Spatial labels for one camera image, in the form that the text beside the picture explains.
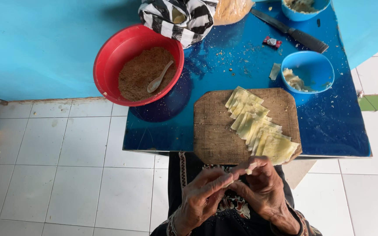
blue wall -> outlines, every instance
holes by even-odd
[[[378,0],[333,0],[351,68],[378,52]]]
[[[0,99],[100,96],[94,58],[140,0],[0,0]],[[378,1],[335,0],[350,66],[378,52]]]

embroidered garment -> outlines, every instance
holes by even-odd
[[[159,225],[152,236],[183,236],[177,235],[173,218],[176,210],[182,204],[182,189],[190,183],[205,168],[222,168],[229,172],[234,165],[204,165],[193,153],[170,153],[168,168],[169,218]],[[284,183],[286,204],[300,224],[297,236],[322,236],[313,228],[304,216],[294,210],[294,199],[291,189],[285,181],[282,167],[275,166],[278,175]],[[247,183],[244,176],[240,179]],[[269,221],[260,217],[242,197],[232,190],[227,190],[217,207],[217,212],[209,217],[200,227],[189,234],[191,236],[287,236]]]

hand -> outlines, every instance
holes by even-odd
[[[289,212],[285,202],[284,184],[267,157],[252,156],[231,172],[235,180],[239,175],[250,174],[246,176],[250,187],[236,181],[229,188],[243,197],[256,213],[285,233],[299,232],[300,224]]]
[[[183,188],[182,206],[174,216],[174,228],[179,236],[189,234],[217,211],[233,174],[222,169],[204,169]]]

black and white bag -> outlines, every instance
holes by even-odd
[[[218,0],[142,0],[138,14],[146,27],[188,48],[211,30],[217,4]],[[175,24],[177,11],[183,21]]]

red bowl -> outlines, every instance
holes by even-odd
[[[158,94],[137,102],[129,101],[119,91],[119,72],[126,62],[152,47],[164,47],[173,55],[176,74]],[[94,61],[94,83],[99,92],[113,103],[128,107],[142,106],[159,100],[170,91],[182,73],[183,62],[183,47],[179,41],[158,34],[142,24],[135,24],[118,31],[100,48]]]

